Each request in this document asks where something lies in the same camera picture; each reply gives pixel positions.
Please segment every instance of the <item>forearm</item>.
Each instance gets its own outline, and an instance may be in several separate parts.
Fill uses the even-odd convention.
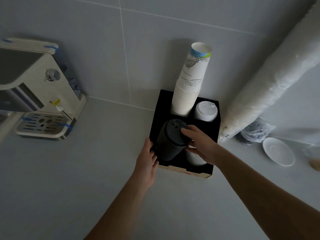
[[[85,240],[128,239],[146,191],[131,177]]]
[[[215,165],[270,239],[318,238],[320,213],[223,148]]]

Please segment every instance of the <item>espresso machine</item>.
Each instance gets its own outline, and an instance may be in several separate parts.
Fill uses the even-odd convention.
[[[0,136],[15,127],[26,138],[61,141],[72,131],[86,97],[55,43],[0,41],[0,110],[10,111]]]

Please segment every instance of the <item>silver knob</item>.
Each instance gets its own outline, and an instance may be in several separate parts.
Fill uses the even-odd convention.
[[[47,80],[52,82],[54,80],[60,80],[61,75],[60,72],[58,72],[58,70],[49,68],[45,71],[45,77],[47,78]]]

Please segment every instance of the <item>countertop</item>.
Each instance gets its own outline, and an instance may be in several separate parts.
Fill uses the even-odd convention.
[[[69,137],[21,138],[0,145],[0,238],[83,239],[130,177],[152,110],[89,98]],[[305,145],[285,141],[296,161],[271,161],[261,144],[222,144],[284,190],[320,210],[320,173]],[[222,173],[208,179],[158,169],[133,239],[267,239]]]

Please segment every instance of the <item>person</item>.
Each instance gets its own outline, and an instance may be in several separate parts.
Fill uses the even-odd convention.
[[[320,212],[279,188],[215,143],[194,125],[181,132],[191,138],[187,151],[217,166],[270,239],[319,239]],[[142,199],[155,180],[157,156],[146,138],[134,172],[84,240],[128,239]]]

